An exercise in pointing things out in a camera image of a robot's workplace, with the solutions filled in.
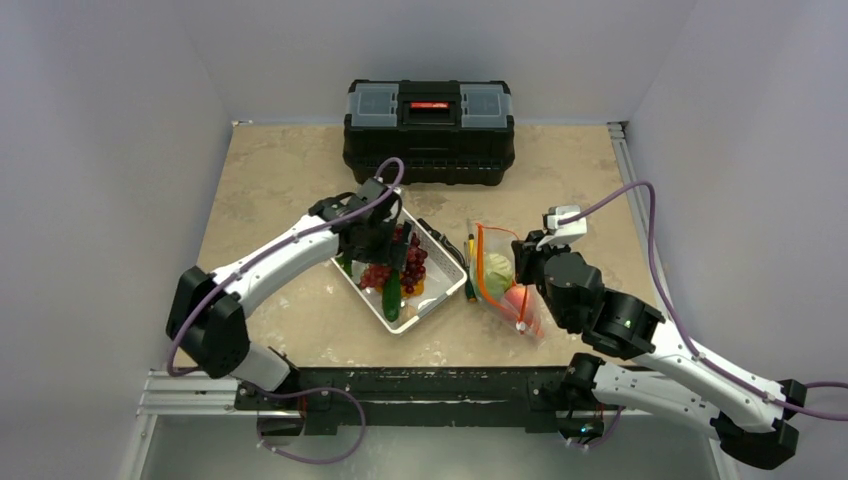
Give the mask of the green cabbage head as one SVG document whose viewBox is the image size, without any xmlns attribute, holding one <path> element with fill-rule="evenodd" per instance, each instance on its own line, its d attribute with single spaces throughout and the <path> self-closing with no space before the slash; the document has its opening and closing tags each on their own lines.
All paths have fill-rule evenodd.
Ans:
<svg viewBox="0 0 848 480">
<path fill-rule="evenodd" d="M 513 262 L 499 253 L 485 253 L 481 278 L 488 296 L 499 299 L 513 286 Z"/>
</svg>

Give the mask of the red grape bunch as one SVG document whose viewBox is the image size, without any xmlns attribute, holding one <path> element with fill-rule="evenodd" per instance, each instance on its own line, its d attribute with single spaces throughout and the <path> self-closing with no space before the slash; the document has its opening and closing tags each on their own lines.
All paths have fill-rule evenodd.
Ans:
<svg viewBox="0 0 848 480">
<path fill-rule="evenodd" d="M 412 234 L 411 246 L 408 251 L 406 268 L 399 271 L 401 278 L 414 284 L 419 279 L 426 279 L 427 268 L 425 261 L 428 252 L 421 247 L 421 238 L 417 233 Z M 387 279 L 391 268 L 389 266 L 369 264 L 361 274 L 355 274 L 354 279 L 360 289 L 372 288 L 377 282 Z"/>
</svg>

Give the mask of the clear zip top bag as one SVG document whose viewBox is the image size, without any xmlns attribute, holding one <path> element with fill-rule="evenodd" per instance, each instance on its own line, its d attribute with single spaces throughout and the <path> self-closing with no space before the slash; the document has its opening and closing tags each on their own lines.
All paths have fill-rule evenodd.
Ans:
<svg viewBox="0 0 848 480">
<path fill-rule="evenodd" d="M 540 299 L 517 282 L 512 250 L 519 236 L 502 227 L 469 222 L 469 272 L 477 302 L 513 333 L 533 341 L 545 337 Z"/>
</svg>

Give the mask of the pink peach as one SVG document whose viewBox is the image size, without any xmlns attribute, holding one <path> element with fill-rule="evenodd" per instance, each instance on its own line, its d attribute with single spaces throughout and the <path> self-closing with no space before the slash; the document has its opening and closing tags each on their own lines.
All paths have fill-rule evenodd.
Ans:
<svg viewBox="0 0 848 480">
<path fill-rule="evenodd" d="M 509 312 L 514 313 L 517 322 L 529 324 L 534 314 L 532 292 L 523 285 L 514 285 L 502 296 L 500 303 Z"/>
</svg>

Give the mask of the orange plastic carrot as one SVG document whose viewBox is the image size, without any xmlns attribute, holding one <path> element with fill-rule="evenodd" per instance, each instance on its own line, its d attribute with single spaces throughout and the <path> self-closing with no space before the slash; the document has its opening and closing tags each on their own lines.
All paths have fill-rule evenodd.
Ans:
<svg viewBox="0 0 848 480">
<path fill-rule="evenodd" d="M 545 336 L 543 317 L 536 311 L 526 311 L 522 317 L 521 325 L 523 326 L 522 333 L 525 335 L 530 335 L 536 339 L 542 339 Z"/>
</svg>

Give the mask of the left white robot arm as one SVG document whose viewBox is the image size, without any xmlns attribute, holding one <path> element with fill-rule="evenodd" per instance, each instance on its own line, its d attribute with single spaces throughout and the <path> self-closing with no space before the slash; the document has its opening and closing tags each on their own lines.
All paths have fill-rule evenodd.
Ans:
<svg viewBox="0 0 848 480">
<path fill-rule="evenodd" d="M 391 265 L 401 259 L 393 242 L 402 199 L 371 178 L 355 192 L 317 201 L 286 232 L 245 257 L 207 272 L 184 271 L 166 323 L 173 352 L 213 379 L 233 377 L 259 387 L 272 408 L 297 399 L 292 365 L 253 343 L 247 319 L 270 296 L 315 265 L 337 256 Z"/>
</svg>

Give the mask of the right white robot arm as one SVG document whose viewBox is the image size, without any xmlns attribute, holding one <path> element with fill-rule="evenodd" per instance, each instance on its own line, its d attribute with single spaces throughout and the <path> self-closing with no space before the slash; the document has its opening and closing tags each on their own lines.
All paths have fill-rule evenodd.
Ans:
<svg viewBox="0 0 848 480">
<path fill-rule="evenodd" d="M 516 281 L 534 286 L 556 325 L 593 350 L 575 355 L 572 373 L 561 381 L 569 404 L 595 401 L 664 417 L 762 470 L 795 455 L 800 434 L 789 422 L 790 409 L 804 404 L 804 385 L 764 379 L 719 360 L 719 367 L 759 391 L 722 377 L 707 366 L 707 349 L 690 349 L 659 310 L 606 287 L 601 271 L 579 253 L 544 245 L 542 237 L 532 231 L 512 241 Z"/>
</svg>

